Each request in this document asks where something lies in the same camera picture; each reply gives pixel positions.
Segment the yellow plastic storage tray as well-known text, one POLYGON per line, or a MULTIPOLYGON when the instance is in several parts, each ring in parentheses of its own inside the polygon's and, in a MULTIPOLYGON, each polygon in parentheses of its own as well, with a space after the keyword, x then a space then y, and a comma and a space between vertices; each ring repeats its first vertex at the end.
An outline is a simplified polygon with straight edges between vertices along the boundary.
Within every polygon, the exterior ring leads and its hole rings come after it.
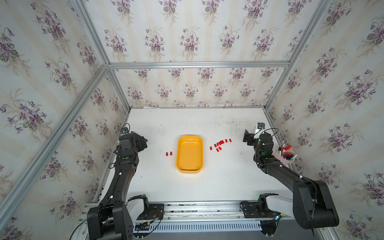
POLYGON ((204 143, 201 137, 184 135, 178 141, 177 169, 183 174, 197 174, 204 167, 204 143))

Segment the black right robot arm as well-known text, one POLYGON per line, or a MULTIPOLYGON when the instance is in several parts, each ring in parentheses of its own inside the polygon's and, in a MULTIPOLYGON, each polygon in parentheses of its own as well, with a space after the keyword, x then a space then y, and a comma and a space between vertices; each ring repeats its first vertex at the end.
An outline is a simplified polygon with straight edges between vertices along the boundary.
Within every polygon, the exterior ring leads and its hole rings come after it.
POLYGON ((278 195, 260 195, 264 202, 259 209, 264 212, 278 212, 293 217, 303 229, 336 227, 340 223, 328 185, 314 181, 285 166, 273 155, 273 136, 265 130, 255 134, 244 132, 243 142, 254 148, 253 157, 257 167, 265 174, 275 178, 292 193, 291 199, 278 195))

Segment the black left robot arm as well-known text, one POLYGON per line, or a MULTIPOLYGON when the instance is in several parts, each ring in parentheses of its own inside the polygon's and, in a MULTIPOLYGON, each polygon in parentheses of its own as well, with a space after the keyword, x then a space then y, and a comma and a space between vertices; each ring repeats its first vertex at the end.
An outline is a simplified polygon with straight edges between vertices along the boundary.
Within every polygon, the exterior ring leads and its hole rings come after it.
POLYGON ((70 239, 83 224, 87 224, 90 240, 132 240, 134 223, 141 214, 150 211, 146 195, 127 198, 132 178, 139 165, 138 153, 147 148, 147 139, 127 127, 122 128, 114 154, 114 177, 106 195, 87 218, 72 232, 70 239))

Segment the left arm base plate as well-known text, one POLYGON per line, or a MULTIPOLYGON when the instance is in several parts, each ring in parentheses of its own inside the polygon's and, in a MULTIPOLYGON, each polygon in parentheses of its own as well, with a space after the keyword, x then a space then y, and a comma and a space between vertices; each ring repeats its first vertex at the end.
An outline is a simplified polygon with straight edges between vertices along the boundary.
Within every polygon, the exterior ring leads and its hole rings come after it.
POLYGON ((149 204, 149 209, 144 210, 137 218, 137 221, 162 220, 164 217, 164 204, 149 204))

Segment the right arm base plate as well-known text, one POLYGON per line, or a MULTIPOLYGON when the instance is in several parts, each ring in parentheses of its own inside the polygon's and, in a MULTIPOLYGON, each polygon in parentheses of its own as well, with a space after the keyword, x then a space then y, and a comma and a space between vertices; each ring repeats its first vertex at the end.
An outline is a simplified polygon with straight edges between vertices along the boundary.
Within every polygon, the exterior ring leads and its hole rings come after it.
POLYGON ((246 219, 276 219, 281 216, 281 213, 269 210, 263 202, 248 202, 240 203, 240 208, 246 219))

